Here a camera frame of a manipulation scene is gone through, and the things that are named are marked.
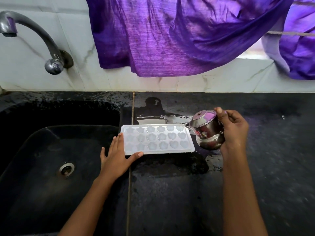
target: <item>plastic tray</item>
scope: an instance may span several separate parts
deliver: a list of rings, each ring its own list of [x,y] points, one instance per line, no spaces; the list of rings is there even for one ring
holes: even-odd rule
[[[189,130],[183,124],[123,125],[125,155],[195,151]]]

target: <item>wall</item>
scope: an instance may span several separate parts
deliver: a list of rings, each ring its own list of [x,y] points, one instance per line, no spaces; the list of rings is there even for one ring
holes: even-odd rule
[[[0,36],[0,86],[10,91],[205,91],[315,92],[315,81],[298,81],[278,73],[259,42],[234,61],[187,77],[140,78],[129,67],[99,67],[85,0],[0,0],[0,10],[17,11],[37,22],[75,65],[50,75],[50,59],[41,38],[17,25],[18,37]]]

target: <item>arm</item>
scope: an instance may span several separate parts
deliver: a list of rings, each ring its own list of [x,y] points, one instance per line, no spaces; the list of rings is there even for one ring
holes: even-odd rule
[[[137,152],[128,159],[125,158],[124,136],[122,133],[114,137],[105,156],[105,148],[100,152],[100,175],[94,180],[90,190],[79,206],[65,223],[58,236],[88,236],[93,235],[102,207],[115,180],[124,174],[132,162],[143,156]]]
[[[246,158],[248,123],[233,110],[215,108],[224,126],[223,235],[267,236]]]

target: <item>faucet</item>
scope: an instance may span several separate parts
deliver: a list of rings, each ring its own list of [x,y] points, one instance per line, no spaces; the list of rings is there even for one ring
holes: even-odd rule
[[[50,35],[41,28],[37,23],[14,11],[2,11],[0,12],[0,33],[6,37],[16,37],[18,31],[16,30],[16,23],[24,25],[33,31],[35,31],[45,42],[52,59],[49,59],[45,63],[45,70],[52,74],[60,74],[64,68],[68,69],[73,66],[73,59],[69,53],[63,50],[59,50],[56,43],[50,37]]]

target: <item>hand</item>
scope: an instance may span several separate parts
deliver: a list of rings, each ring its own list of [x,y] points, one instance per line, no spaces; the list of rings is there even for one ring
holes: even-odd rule
[[[100,152],[101,169],[99,178],[109,179],[112,183],[123,175],[129,166],[138,158],[143,156],[143,152],[136,152],[128,159],[125,158],[124,135],[118,134],[114,137],[109,147],[108,156],[105,156],[105,147]]]
[[[224,126],[225,142],[221,146],[223,158],[231,155],[243,155],[246,157],[246,141],[248,123],[238,111],[215,108],[219,121]]]

